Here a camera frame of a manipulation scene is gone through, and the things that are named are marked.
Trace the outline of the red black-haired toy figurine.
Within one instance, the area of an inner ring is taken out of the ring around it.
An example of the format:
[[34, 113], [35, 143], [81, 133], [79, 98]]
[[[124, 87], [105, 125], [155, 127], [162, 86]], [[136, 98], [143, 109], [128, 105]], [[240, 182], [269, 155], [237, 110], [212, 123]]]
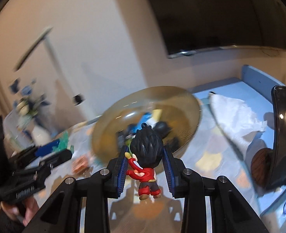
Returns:
[[126, 175], [140, 182], [138, 195], [140, 200], [150, 196], [161, 197], [161, 189], [157, 184], [155, 168], [160, 164], [164, 153], [164, 144], [161, 137], [150, 125], [142, 123], [131, 140], [130, 149], [124, 153], [131, 169]]

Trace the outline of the teal leaf-shaped hair clip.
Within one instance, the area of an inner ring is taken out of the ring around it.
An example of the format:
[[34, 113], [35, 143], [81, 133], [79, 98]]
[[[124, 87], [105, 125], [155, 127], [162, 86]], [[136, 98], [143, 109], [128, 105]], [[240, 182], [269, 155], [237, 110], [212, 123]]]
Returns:
[[59, 144], [54, 151], [60, 152], [63, 150], [69, 150], [72, 154], [74, 154], [74, 146], [69, 145], [69, 133], [68, 131], [65, 131], [62, 133], [62, 136], [59, 138]]

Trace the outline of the white ribbed vase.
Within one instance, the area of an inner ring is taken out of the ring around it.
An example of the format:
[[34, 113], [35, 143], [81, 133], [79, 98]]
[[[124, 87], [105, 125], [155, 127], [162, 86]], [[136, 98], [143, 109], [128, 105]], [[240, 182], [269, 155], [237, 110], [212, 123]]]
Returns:
[[51, 141], [50, 133], [39, 125], [34, 126], [31, 136], [36, 146], [43, 146]]

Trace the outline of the orange card box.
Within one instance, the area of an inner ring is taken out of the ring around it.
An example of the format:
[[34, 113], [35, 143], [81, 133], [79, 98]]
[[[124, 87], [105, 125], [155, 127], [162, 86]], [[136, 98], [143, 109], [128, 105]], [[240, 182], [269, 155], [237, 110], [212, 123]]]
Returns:
[[89, 168], [89, 159], [87, 156], [82, 155], [76, 158], [72, 163], [72, 172], [77, 175], [83, 173]]

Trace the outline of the blue white artificial flowers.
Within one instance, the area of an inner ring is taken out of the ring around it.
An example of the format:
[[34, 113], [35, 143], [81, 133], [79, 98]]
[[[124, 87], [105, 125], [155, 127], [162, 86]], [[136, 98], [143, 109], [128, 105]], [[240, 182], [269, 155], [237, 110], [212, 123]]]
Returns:
[[39, 97], [33, 96], [33, 87], [36, 79], [33, 79], [30, 84], [20, 87], [20, 78], [15, 79], [8, 86], [13, 95], [18, 95], [19, 99], [14, 100], [13, 110], [18, 115], [18, 125], [20, 130], [25, 130], [31, 122], [44, 128], [40, 115], [42, 108], [49, 106], [51, 103], [47, 101], [46, 95], [42, 94]]

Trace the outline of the patterned fan-motif tablecloth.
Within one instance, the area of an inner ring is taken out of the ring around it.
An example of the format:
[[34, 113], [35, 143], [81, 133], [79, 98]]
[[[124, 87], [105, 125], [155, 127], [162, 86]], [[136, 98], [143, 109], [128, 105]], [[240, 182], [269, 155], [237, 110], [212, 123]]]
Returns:
[[[208, 98], [201, 99], [202, 118], [199, 127], [190, 143], [174, 155], [181, 158], [187, 168], [204, 177], [215, 179], [220, 175], [226, 176], [255, 212], [260, 214], [257, 194], [247, 166], [216, 125], [208, 103]], [[65, 178], [73, 176], [72, 163], [80, 156], [87, 156], [89, 167], [83, 173], [75, 175], [76, 179], [87, 178], [105, 167], [91, 146], [94, 127], [94, 124], [85, 125], [69, 132], [69, 144], [74, 147], [73, 158], [52, 170], [45, 182], [46, 188], [35, 196], [38, 205], [43, 205]], [[161, 198], [140, 201], [139, 183], [128, 177], [121, 197], [109, 199], [112, 232], [180, 232], [184, 200], [173, 199], [162, 165], [156, 168], [156, 173], [162, 190]]]

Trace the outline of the black glossy curved object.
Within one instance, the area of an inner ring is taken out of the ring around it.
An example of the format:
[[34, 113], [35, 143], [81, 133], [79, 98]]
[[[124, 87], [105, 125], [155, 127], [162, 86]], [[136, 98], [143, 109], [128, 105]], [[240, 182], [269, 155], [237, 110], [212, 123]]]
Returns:
[[274, 86], [272, 91], [274, 110], [274, 144], [270, 156], [270, 169], [266, 189], [286, 185], [286, 86]]

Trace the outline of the blue toy bottle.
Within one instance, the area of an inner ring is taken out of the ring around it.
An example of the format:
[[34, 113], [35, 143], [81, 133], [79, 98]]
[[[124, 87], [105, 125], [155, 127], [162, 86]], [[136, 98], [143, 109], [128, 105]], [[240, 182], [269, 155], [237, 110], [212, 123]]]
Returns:
[[137, 123], [136, 128], [137, 129], [141, 129], [141, 125], [143, 123], [147, 123], [147, 121], [152, 117], [152, 113], [150, 112], [146, 112], [142, 115], [142, 117], [140, 118], [139, 122]]

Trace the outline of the white crumpled cloth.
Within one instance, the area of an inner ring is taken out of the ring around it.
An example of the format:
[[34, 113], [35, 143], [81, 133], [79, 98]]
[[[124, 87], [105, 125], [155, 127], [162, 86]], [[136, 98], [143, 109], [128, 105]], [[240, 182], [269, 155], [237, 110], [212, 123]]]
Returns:
[[266, 121], [260, 121], [257, 114], [237, 98], [230, 98], [212, 91], [208, 95], [210, 109], [217, 125], [225, 136], [237, 147], [243, 158], [257, 133], [267, 128]]

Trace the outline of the amber ribbed glass bowl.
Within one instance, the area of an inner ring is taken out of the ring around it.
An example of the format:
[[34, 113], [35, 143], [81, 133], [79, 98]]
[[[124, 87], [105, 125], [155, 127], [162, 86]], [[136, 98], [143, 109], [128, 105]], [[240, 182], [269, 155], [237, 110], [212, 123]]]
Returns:
[[119, 154], [122, 137], [136, 131], [137, 123], [146, 112], [152, 113], [147, 125], [166, 122], [171, 132], [164, 143], [177, 138], [176, 153], [188, 146], [201, 119], [200, 101], [189, 91], [174, 86], [156, 86], [132, 93], [108, 108], [94, 126], [92, 150], [98, 160], [107, 164]]

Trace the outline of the black wall television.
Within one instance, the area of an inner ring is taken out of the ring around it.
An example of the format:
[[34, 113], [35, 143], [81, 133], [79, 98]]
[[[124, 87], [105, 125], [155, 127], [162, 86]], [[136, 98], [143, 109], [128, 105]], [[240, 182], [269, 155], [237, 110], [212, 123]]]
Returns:
[[169, 58], [227, 48], [286, 51], [281, 0], [148, 0]]

